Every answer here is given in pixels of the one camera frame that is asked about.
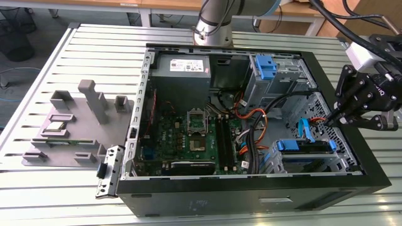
green circuit board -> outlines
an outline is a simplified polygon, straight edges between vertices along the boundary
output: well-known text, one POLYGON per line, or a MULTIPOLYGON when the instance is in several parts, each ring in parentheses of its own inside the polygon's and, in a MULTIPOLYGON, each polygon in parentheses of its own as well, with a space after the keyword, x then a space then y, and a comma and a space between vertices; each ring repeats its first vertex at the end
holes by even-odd
MULTIPOLYGON (((153 153, 153 156, 151 159, 145 158, 141 161, 148 176, 160 176, 161 164, 164 162, 173 161, 213 162, 216 166, 216 175, 243 173, 239 166, 236 167, 236 171, 224 171, 220 169, 215 118, 208 117, 207 120, 207 133, 204 134, 204 136, 201 136, 201 134, 191 134, 189 136, 187 134, 187 116, 160 117, 157 121, 157 129, 153 134, 153 136, 156 136, 156 147, 152 150, 147 150, 147 152, 153 153)), ((201 127, 201 121, 197 121, 197 118, 195 120, 191 120, 193 128, 201 127)), ((233 135, 233 140, 235 132, 240 130, 240 120, 229 120, 229 128, 233 135)), ((239 163, 235 156, 235 147, 232 147, 232 154, 235 165, 237 165, 239 163)))

slotted metal table surface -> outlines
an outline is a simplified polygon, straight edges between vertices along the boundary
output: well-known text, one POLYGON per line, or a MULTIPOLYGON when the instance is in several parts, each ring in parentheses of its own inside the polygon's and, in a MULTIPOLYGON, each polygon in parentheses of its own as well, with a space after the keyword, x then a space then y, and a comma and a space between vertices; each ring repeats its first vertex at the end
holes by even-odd
MULTIPOLYGON (((334 86, 342 66, 348 62, 344 49, 334 38, 233 32, 232 41, 235 47, 241 48, 314 52, 334 86)), ((119 198, 95 199, 97 179, 93 169, 22 166, 21 154, 28 150, 29 139, 52 107, 52 92, 68 90, 73 97, 84 97, 77 84, 81 79, 91 79, 96 82, 96 91, 104 92, 107 98, 127 95, 135 100, 148 42, 189 45, 191 32, 91 24, 66 30, 0 136, 0 225, 402 224, 402 130, 360 130, 392 186, 356 196, 323 211, 136 218, 119 198)))

black cable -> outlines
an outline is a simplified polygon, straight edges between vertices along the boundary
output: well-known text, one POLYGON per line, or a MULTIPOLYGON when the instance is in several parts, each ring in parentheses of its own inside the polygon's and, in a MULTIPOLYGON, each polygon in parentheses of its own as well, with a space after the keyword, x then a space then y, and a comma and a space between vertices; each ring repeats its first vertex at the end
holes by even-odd
POLYGON ((253 142, 253 126, 249 127, 249 131, 252 131, 251 133, 248 133, 248 152, 252 155, 252 174, 257 174, 257 162, 259 162, 259 158, 257 158, 257 150, 256 150, 256 146, 255 146, 255 142, 253 142))
POLYGON ((382 18, 383 17, 383 15, 379 15, 379 14, 358 15, 358 16, 344 16, 344 15, 339 15, 339 14, 331 13, 331 15, 335 18, 346 19, 346 20, 359 20, 359 19, 366 19, 366 18, 382 18))
POLYGON ((184 17, 184 15, 181 15, 180 20, 172 25, 172 27, 176 26, 181 22, 183 17, 184 17))
POLYGON ((228 107, 224 105, 224 102, 221 101, 220 97, 221 97, 221 91, 217 91, 217 102, 219 102, 220 106, 224 108, 224 110, 225 110, 229 114, 232 114, 232 113, 231 113, 231 110, 229 110, 228 107))
MULTIPOLYGON (((288 97, 298 96, 298 95, 310 96, 314 92, 315 92, 315 90, 308 90, 308 91, 294 91, 291 93, 282 94, 265 106, 265 108, 264 108, 264 114, 267 115, 268 112, 269 112, 269 110, 276 106, 276 104, 280 103, 288 97)), ((247 135, 251 136, 252 142, 245 143, 247 148, 248 148, 248 152, 251 152, 251 153, 255 152, 255 156, 256 156, 256 162, 255 162, 255 164, 257 164, 257 165, 256 165, 256 171, 255 171, 255 173, 257 173, 259 159, 257 159, 256 145, 255 145, 255 142, 253 142, 253 128, 256 128, 257 122, 260 121, 261 118, 263 118, 263 114, 259 114, 257 118, 253 121, 252 126, 249 127, 249 132, 247 134, 247 135)))
MULTIPOLYGON (((247 133, 247 136, 245 136, 245 145, 247 145, 247 147, 251 147, 249 133, 247 133)), ((251 153, 249 149, 248 149, 248 152, 247 152, 247 159, 248 159, 247 174, 252 174, 252 171, 253 171, 253 156, 252 156, 252 153, 251 153)))
MULTIPOLYGON (((207 5, 207 2, 208 2, 208 1, 209 1, 209 0, 205 0, 205 2, 203 3, 203 5, 201 5, 201 7, 200 7, 199 19, 200 19, 200 16, 201 16, 203 8, 204 8, 204 6, 207 5)), ((204 32, 204 35, 205 35, 205 36, 213 35, 213 34, 217 32, 219 28, 221 27, 224 18, 227 17, 228 12, 231 11, 231 8, 232 8, 232 5, 233 5, 235 0, 232 0, 231 5, 228 5, 228 2, 229 2, 229 0, 227 0, 227 3, 225 3, 224 15, 223 15, 223 17, 221 17, 221 20, 220 20, 217 26, 216 26, 209 32, 204 32)), ((200 32, 199 30, 196 30, 196 29, 195 29, 193 32, 195 32, 196 34, 200 34, 200 33, 201 33, 201 32, 200 32)))
POLYGON ((282 17, 283 17, 283 11, 282 11, 282 6, 279 5, 279 17, 277 17, 277 20, 276 20, 276 24, 275 24, 273 29, 267 33, 272 33, 273 31, 276 31, 276 29, 279 28, 279 26, 282 24, 282 17))
POLYGON ((179 21, 177 21, 173 25, 171 25, 171 27, 176 26, 176 25, 181 22, 183 17, 184 17, 184 15, 181 15, 179 21))
POLYGON ((310 0, 310 3, 312 6, 315 6, 323 17, 327 19, 327 21, 344 34, 344 36, 350 38, 352 42, 355 42, 359 46, 362 46, 371 53, 379 56, 384 61, 391 63, 396 67, 398 71, 402 71, 402 62, 395 57, 392 57, 383 49, 378 48, 368 41, 363 40, 355 33, 352 33, 351 30, 331 15, 331 12, 327 11, 326 8, 323 8, 323 6, 319 3, 319 0, 310 0))
MULTIPOLYGON (((342 3, 343 3, 343 8, 344 8, 346 12, 347 12, 350 15, 352 15, 352 16, 359 16, 359 14, 356 14, 356 13, 350 9, 350 7, 348 7, 348 5, 347 5, 347 0, 342 0, 342 3)), ((371 23, 371 24, 375 24, 375 25, 378 25, 378 26, 380 26, 380 27, 383 27, 383 28, 386 28, 386 29, 388 29, 388 26, 387 26, 383 22, 379 22, 379 21, 376 21, 376 20, 374 20, 374 19, 371 19, 371 18, 363 18, 362 20, 366 21, 366 22, 368 22, 368 23, 371 23)))

metal bracket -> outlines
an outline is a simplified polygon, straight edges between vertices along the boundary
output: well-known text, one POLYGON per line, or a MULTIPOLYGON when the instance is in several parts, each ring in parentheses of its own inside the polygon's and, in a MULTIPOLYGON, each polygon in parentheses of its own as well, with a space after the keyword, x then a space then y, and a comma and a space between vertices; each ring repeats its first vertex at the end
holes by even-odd
POLYGON ((116 198, 117 180, 120 176, 121 161, 124 156, 124 147, 117 145, 108 148, 105 160, 99 165, 97 174, 99 183, 96 188, 96 199, 116 198))

label on power supply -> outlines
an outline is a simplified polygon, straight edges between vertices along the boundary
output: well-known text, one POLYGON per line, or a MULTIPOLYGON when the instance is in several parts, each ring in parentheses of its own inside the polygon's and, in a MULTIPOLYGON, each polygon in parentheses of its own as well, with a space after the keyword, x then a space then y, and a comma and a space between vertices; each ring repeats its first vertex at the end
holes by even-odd
POLYGON ((169 71, 171 72, 203 72, 203 61, 172 59, 169 61, 169 71))

